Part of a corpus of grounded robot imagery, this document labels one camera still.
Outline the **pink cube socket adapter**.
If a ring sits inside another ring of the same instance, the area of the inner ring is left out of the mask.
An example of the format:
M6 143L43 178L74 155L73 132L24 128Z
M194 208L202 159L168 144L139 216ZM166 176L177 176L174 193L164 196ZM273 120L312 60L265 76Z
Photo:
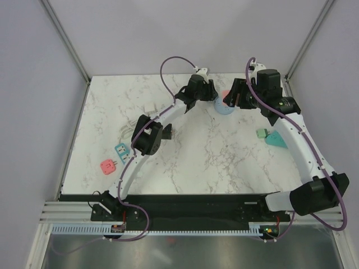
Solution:
M226 98L226 96L229 94L230 90L222 90L219 94L219 97L221 99L222 102L224 102L223 100Z

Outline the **blue round power strip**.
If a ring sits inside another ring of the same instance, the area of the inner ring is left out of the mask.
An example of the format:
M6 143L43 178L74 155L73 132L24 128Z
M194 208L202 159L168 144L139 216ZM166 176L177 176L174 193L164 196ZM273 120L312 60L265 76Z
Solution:
M220 97L217 97L214 101L214 109L217 113L221 115L230 115L234 112L235 108L230 107L227 104L223 102L223 99Z

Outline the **black cube plug adapter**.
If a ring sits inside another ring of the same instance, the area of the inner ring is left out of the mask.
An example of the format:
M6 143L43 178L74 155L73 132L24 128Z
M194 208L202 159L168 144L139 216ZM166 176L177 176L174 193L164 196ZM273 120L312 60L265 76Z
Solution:
M172 123L168 124L165 128L162 130L162 139L163 140L171 140L174 137L174 130Z

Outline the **pink plug adapter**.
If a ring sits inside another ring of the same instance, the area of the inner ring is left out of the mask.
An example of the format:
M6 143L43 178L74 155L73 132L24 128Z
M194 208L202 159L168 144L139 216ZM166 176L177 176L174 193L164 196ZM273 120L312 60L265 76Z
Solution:
M104 175L112 174L116 171L117 162L112 159L106 159L100 163L100 168Z

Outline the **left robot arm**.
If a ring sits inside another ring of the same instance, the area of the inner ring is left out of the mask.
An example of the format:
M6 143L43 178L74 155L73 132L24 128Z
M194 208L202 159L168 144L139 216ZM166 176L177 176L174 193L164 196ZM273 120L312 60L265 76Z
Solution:
M197 101L214 101L218 97L207 68L197 68L187 85L172 96L173 103L153 117L141 115L131 137L132 154L126 162L115 186L99 195L91 213L91 221L120 221L128 207L148 213L137 205L125 203L129 188L150 156L160 148L163 129L191 110Z

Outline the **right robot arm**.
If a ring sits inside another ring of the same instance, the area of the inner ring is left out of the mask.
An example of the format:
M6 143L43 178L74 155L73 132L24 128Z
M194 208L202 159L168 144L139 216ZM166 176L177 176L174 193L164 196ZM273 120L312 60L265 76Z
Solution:
M349 186L345 173L337 173L326 161L306 128L301 109L293 97L283 96L280 73L262 64L246 67L245 78L233 81L223 101L241 109L260 109L289 149L299 172L301 186L285 192L267 194L257 206L258 217L271 220L277 211L300 216L339 207L347 217L343 195Z

